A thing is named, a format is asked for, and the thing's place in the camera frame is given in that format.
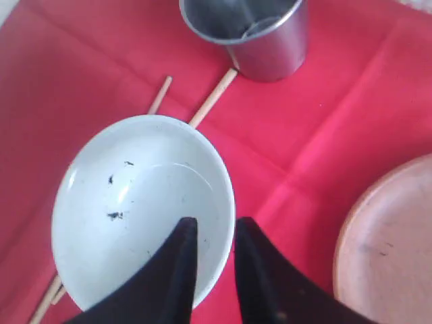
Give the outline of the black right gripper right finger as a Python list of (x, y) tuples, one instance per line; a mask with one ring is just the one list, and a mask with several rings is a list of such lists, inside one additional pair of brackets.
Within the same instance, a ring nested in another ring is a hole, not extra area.
[(250, 217), (236, 221), (235, 278), (243, 323), (370, 323), (289, 262)]

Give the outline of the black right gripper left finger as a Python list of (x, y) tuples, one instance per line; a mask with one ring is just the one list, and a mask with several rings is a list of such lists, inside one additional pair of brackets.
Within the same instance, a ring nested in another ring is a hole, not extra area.
[(68, 323), (189, 323), (196, 287), (198, 223), (181, 218), (158, 251), (116, 291)]

